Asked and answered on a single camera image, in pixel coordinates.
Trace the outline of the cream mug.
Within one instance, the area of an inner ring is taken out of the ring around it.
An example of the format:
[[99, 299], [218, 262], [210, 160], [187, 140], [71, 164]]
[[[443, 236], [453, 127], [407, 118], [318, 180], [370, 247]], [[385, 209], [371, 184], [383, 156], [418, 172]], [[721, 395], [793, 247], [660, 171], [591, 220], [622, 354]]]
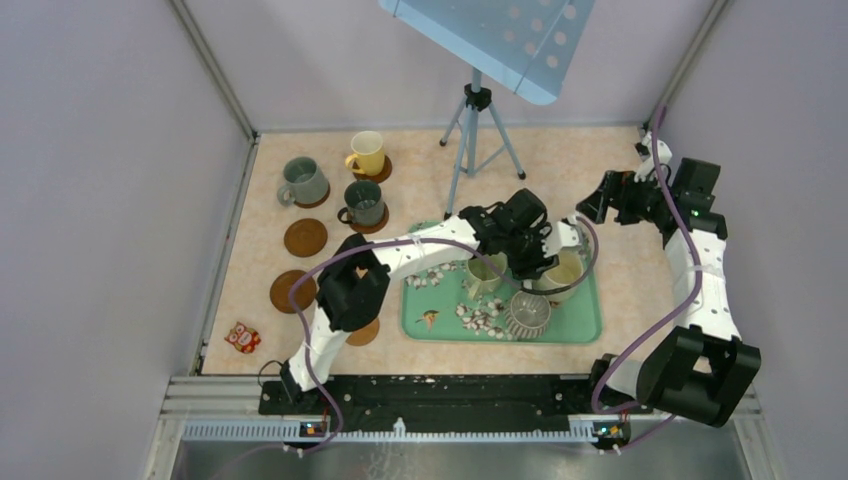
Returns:
[[[534, 280], [532, 287], [535, 290], [547, 291], [575, 283], [584, 273], [582, 256], [576, 252], [562, 250], [558, 254], [559, 264], [544, 272], [541, 277]], [[573, 287], [567, 291], [547, 295], [549, 303], [553, 308], [559, 308], [568, 302], [576, 293]]]

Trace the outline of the grey striped mug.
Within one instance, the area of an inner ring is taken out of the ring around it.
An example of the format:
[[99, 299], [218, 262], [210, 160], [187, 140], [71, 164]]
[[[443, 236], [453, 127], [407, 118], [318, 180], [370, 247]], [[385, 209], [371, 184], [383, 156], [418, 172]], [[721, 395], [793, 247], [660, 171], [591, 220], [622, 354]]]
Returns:
[[505, 313], [506, 332], [519, 340], [541, 337], [548, 329], [551, 305], [543, 296], [517, 292]]

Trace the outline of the green floral serving tray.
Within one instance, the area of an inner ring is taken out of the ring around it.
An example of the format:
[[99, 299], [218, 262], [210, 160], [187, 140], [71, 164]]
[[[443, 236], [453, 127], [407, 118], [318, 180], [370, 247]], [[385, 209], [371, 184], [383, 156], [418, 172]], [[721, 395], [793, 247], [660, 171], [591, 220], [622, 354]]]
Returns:
[[588, 275], [563, 303], [550, 303], [544, 327], [520, 333], [507, 312], [519, 291], [497, 275], [483, 291], [465, 260], [442, 263], [408, 276], [402, 283], [400, 324], [411, 339], [433, 342], [528, 342], [589, 344], [600, 337], [603, 318], [594, 274]]

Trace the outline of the dark brown wooden coaster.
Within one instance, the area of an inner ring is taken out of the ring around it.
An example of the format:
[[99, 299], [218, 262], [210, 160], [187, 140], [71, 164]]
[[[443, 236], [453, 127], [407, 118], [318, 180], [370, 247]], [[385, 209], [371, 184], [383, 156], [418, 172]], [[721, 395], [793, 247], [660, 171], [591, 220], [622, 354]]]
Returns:
[[354, 173], [354, 177], [357, 180], [370, 180], [370, 181], [373, 181], [377, 184], [380, 184], [380, 183], [384, 182], [385, 180], [387, 180], [391, 176], [392, 172], [393, 172], [393, 164], [392, 164], [391, 158], [388, 155], [385, 155], [384, 156], [383, 169], [378, 174], [376, 174], [376, 175], [365, 175], [365, 174]]
[[343, 223], [345, 225], [347, 225], [349, 228], [351, 228], [353, 231], [358, 232], [358, 233], [362, 233], [362, 234], [373, 234], [373, 233], [379, 232], [380, 230], [382, 230], [388, 224], [389, 219], [390, 219], [390, 209], [389, 209], [388, 206], [384, 207], [383, 216], [380, 219], [380, 221], [378, 223], [376, 223], [375, 225], [370, 225], [370, 226], [365, 226], [365, 225], [360, 225], [360, 224], [354, 223], [352, 221], [351, 213], [346, 208], [343, 208], [339, 212], [339, 220], [343, 221]]
[[324, 203], [325, 203], [325, 202], [326, 202], [326, 201], [330, 198], [330, 196], [331, 196], [331, 192], [332, 192], [332, 187], [331, 187], [331, 186], [328, 186], [328, 188], [327, 188], [327, 190], [325, 191], [324, 195], [323, 195], [320, 199], [316, 200], [315, 202], [312, 202], [312, 203], [303, 203], [303, 202], [295, 201], [295, 202], [294, 202], [294, 205], [295, 205], [295, 206], [297, 206], [298, 208], [302, 208], [302, 209], [314, 209], [314, 208], [317, 208], [317, 207], [321, 206], [322, 204], [324, 204]]

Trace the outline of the dark grey mug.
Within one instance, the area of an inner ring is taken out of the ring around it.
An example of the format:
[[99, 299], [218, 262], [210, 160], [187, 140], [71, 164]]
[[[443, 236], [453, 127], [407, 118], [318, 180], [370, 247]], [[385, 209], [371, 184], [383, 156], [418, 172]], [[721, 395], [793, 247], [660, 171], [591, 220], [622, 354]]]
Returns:
[[383, 216], [385, 202], [379, 184], [370, 180], [356, 180], [349, 184], [343, 193], [344, 206], [352, 216], [354, 223], [375, 225]]

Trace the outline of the yellow mug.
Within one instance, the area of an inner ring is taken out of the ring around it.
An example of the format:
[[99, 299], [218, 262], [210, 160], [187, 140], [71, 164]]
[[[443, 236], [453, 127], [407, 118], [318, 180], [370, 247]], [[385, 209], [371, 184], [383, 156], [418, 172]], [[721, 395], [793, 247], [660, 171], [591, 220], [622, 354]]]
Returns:
[[358, 175], [376, 176], [385, 164], [384, 141], [376, 131], [361, 131], [350, 141], [352, 154], [345, 159], [348, 170]]

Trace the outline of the light woven rattan coaster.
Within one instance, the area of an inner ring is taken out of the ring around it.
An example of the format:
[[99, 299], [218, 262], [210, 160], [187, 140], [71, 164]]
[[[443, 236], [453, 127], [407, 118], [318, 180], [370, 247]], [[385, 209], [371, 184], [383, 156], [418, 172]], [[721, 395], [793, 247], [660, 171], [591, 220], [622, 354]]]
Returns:
[[353, 332], [346, 339], [346, 343], [354, 347], [362, 347], [371, 343], [379, 334], [380, 319], [373, 319], [368, 325]]

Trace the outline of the grey ribbed mug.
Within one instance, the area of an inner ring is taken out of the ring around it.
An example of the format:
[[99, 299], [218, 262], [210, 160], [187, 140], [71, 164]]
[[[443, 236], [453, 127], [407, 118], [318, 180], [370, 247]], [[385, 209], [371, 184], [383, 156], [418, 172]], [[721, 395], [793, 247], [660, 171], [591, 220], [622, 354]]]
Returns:
[[277, 201], [282, 206], [294, 205], [295, 201], [315, 202], [330, 186], [320, 166], [311, 157], [301, 156], [289, 160], [282, 175], [284, 184], [277, 191]]

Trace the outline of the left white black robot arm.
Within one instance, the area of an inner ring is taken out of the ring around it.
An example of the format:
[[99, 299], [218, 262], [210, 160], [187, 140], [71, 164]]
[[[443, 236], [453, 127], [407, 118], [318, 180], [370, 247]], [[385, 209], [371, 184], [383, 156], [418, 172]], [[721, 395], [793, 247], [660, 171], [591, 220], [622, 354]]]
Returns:
[[392, 239], [347, 237], [333, 257], [298, 280], [315, 280], [316, 307], [310, 317], [298, 315], [304, 339], [281, 367], [283, 401], [302, 414], [317, 407], [339, 350], [379, 316], [393, 284], [444, 263], [502, 254], [512, 283], [530, 291], [533, 281], [558, 265], [559, 252], [579, 242], [574, 220], [549, 220], [544, 203], [528, 189]]

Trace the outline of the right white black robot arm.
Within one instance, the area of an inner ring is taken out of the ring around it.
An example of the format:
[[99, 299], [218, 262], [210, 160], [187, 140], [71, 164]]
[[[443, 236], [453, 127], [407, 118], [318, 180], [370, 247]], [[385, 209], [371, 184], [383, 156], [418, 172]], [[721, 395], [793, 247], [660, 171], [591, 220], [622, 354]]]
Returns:
[[663, 239], [676, 307], [664, 324], [674, 326], [642, 361], [628, 352], [597, 360], [586, 385], [589, 404], [613, 412], [626, 397], [712, 427], [731, 417], [761, 367], [758, 348], [743, 342], [732, 319], [724, 256], [728, 229], [712, 211], [720, 166], [682, 159], [670, 185], [640, 181], [633, 171], [607, 171], [577, 209], [595, 223], [616, 210], [622, 226], [649, 222]]

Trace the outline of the light green mug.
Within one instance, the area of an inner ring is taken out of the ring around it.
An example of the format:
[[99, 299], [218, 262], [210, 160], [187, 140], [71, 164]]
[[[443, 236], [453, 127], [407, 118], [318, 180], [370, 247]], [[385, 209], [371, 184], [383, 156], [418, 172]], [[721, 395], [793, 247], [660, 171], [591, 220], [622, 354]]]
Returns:
[[483, 295], [495, 292], [503, 283], [507, 257], [502, 254], [486, 255], [483, 259], [473, 257], [466, 263], [466, 284], [469, 300], [475, 301]]

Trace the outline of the blue tripod stand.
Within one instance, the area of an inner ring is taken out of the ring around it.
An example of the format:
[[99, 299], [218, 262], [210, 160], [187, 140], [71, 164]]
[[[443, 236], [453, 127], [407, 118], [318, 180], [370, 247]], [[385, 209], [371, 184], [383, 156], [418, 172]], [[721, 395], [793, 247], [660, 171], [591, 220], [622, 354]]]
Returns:
[[[508, 154], [518, 179], [524, 181], [527, 178], [526, 170], [518, 158], [503, 120], [494, 105], [492, 91], [482, 85], [482, 78], [483, 72], [473, 67], [471, 80], [463, 87], [463, 98], [455, 109], [445, 132], [439, 139], [439, 145], [445, 147], [452, 132], [454, 130], [460, 131], [460, 143], [455, 155], [447, 205], [443, 213], [444, 220], [450, 218], [454, 213], [460, 175], [465, 174], [469, 178], [474, 177], [502, 153], [506, 152]], [[477, 163], [479, 121], [480, 115], [483, 112], [490, 114], [496, 130], [501, 137], [502, 145], [488, 158], [481, 163]]]

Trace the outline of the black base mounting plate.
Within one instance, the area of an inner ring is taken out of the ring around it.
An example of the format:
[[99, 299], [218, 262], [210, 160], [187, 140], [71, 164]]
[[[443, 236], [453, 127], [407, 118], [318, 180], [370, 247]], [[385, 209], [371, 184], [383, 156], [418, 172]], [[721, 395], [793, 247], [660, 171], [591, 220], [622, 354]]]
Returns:
[[258, 412], [343, 419], [344, 432], [386, 432], [403, 421], [411, 433], [563, 432], [571, 416], [591, 413], [596, 380], [588, 375], [338, 375], [322, 390], [297, 393], [290, 381], [266, 381]]

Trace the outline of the blue perforated panel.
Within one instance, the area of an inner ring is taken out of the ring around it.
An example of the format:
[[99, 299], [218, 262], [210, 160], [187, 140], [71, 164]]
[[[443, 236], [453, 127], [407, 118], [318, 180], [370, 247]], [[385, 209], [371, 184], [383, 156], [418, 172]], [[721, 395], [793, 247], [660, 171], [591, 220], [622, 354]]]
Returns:
[[378, 5], [534, 105], [557, 100], [593, 0], [382, 0]]

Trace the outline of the red owl sticker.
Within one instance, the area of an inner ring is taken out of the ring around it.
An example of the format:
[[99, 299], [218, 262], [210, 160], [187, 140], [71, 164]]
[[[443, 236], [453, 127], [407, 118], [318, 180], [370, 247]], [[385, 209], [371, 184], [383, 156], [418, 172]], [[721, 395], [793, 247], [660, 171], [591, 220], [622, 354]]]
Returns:
[[242, 322], [237, 322], [226, 334], [224, 340], [242, 354], [254, 353], [262, 342], [259, 332]]

